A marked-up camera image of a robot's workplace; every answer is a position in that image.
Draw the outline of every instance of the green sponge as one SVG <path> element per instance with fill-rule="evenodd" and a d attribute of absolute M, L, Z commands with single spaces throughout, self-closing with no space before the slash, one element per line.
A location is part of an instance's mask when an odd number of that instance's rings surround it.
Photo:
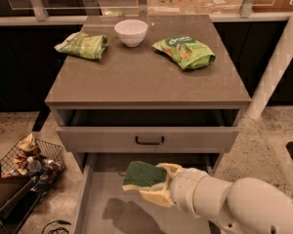
<path fill-rule="evenodd" d="M 153 187 L 164 183 L 167 172 L 161 167 L 155 167 L 142 161 L 133 161 L 129 164 L 123 180 L 123 190 L 140 190 L 143 187 Z"/>

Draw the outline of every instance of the white pole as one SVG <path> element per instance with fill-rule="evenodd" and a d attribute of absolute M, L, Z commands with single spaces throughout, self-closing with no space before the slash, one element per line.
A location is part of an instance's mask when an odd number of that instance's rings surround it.
<path fill-rule="evenodd" d="M 291 59 L 293 59 L 293 13 L 246 110 L 249 117 L 255 119 L 261 116 Z"/>

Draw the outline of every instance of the green snack bag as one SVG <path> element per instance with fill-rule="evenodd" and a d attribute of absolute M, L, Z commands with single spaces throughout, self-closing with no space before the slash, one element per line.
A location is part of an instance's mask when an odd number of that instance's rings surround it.
<path fill-rule="evenodd" d="M 153 48 L 166 53 L 182 69 L 198 69 L 215 60 L 211 49 L 186 35 L 173 36 L 152 45 Z"/>
<path fill-rule="evenodd" d="M 78 56 L 84 59 L 101 59 L 107 47 L 105 35 L 89 36 L 84 32 L 69 35 L 55 49 L 60 53 Z"/>

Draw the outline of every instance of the cabinet top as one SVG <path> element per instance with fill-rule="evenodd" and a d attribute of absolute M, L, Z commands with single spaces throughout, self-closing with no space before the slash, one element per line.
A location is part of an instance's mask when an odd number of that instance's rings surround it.
<path fill-rule="evenodd" d="M 145 40 L 123 45 L 114 26 L 121 20 L 148 24 Z M 208 16 L 88 17 L 82 31 L 107 36 L 100 61 L 67 57 L 46 98 L 49 106 L 246 105 L 250 97 Z M 188 35 L 213 51 L 203 69 L 184 71 L 152 44 Z"/>

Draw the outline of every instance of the white bowl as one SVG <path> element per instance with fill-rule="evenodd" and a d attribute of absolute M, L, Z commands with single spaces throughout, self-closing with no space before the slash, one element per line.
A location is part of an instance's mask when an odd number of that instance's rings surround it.
<path fill-rule="evenodd" d="M 138 46 L 147 34 L 147 24 L 138 19 L 123 20 L 114 29 L 118 38 L 128 47 Z"/>

